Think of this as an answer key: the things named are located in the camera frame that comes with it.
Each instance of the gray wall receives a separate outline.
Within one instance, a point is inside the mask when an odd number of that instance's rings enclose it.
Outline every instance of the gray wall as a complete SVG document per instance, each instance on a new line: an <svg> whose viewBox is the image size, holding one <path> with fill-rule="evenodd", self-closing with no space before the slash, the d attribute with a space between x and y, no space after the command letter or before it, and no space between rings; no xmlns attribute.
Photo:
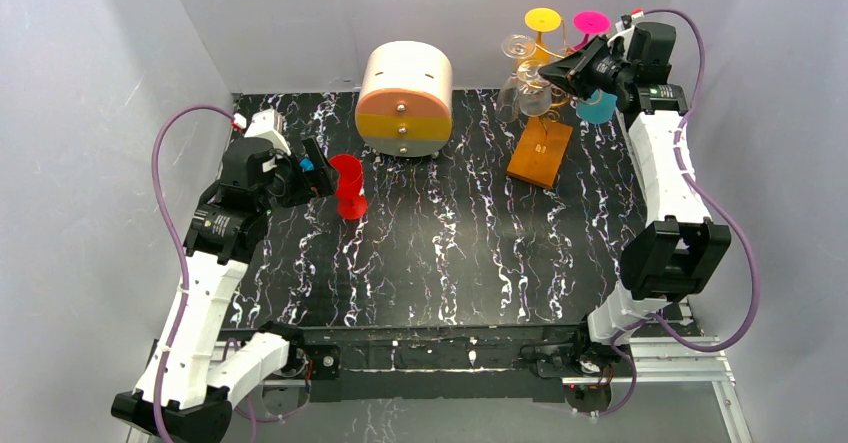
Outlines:
<svg viewBox="0 0 848 443"><path fill-rule="evenodd" d="M170 114L231 105L179 0L0 0L3 441L123 441L179 270L150 150ZM228 135L202 115L162 154L181 231Z"/></svg>
<svg viewBox="0 0 848 443"><path fill-rule="evenodd" d="M573 44L582 34L571 18L581 10L617 16L669 1L182 0L227 87L244 93L351 90L371 51L399 39L444 51L457 88L500 88L510 65L501 41L527 33L528 9L560 11Z"/></svg>
<svg viewBox="0 0 848 443"><path fill-rule="evenodd" d="M698 179L744 225L763 270L758 319L729 351L751 432L756 441L844 441L848 0L673 6L691 12L707 40L706 91L689 137ZM691 37L676 51L673 76L691 91ZM727 337L749 295L737 242L694 299L696 316Z"/></svg>

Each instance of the wooden stand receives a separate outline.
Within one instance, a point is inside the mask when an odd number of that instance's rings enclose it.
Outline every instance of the wooden stand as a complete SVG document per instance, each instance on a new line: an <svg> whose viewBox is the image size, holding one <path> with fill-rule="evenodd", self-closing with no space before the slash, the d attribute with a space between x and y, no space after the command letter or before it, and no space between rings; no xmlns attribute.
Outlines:
<svg viewBox="0 0 848 443"><path fill-rule="evenodd" d="M530 117L506 174L545 189L553 188L570 138L570 126Z"/></svg>

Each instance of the marble surface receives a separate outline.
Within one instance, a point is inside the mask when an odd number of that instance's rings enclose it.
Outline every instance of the marble surface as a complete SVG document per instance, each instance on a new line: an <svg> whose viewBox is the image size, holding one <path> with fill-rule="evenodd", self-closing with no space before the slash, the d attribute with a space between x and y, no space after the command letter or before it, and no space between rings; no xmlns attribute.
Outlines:
<svg viewBox="0 0 848 443"><path fill-rule="evenodd" d="M290 142L317 137L365 170L368 211L342 220L334 197L272 215L268 239L225 320L301 326L576 323L617 280L645 208L617 126L574 127L552 191L506 176L523 122L494 115L496 91L456 91L436 158L374 154L356 132L353 93L245 95L275 108Z"/></svg>

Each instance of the red plastic cup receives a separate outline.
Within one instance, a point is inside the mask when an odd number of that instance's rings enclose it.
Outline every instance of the red plastic cup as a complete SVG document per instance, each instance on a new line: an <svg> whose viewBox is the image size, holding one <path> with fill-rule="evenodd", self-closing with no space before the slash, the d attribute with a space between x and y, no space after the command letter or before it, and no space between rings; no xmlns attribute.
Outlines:
<svg viewBox="0 0 848 443"><path fill-rule="evenodd" d="M336 155L330 158L330 165L339 172L339 184L336 197L339 203L336 210L346 220L358 220L365 214L368 202L360 195L364 183L362 163L353 155Z"/></svg>

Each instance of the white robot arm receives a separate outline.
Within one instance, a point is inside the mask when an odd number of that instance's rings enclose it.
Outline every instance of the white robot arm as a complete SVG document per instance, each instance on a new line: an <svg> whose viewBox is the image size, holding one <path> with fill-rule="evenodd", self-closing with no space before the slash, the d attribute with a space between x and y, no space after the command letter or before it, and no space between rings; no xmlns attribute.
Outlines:
<svg viewBox="0 0 848 443"><path fill-rule="evenodd" d="M595 37L540 70L578 98L596 90L616 95L616 116L648 207L646 228L622 252L615 289L575 332L570 356L590 372L618 360L608 345L627 344L635 331L629 327L703 290L731 241L730 229L712 222L700 196L681 177L686 171L694 179L694 170L680 128L689 108L682 88L667 83L675 29L636 23L642 16L638 11L622 17L612 38Z"/></svg>
<svg viewBox="0 0 848 443"><path fill-rule="evenodd" d="M201 196L185 239L188 304L171 348L161 388L163 419L181 442L220 441L233 408L272 372L300 367L293 361L303 345L300 330L269 323L247 345L210 369L227 306L247 272L256 245L265 238L268 214L276 207L304 204L334 193L329 162L317 143L303 140L307 158L294 155L281 134L275 110L254 115L244 138L223 157L219 179ZM178 286L162 336L133 391L118 394L112 415L150 434L153 394L163 342L176 319L183 293Z"/></svg>

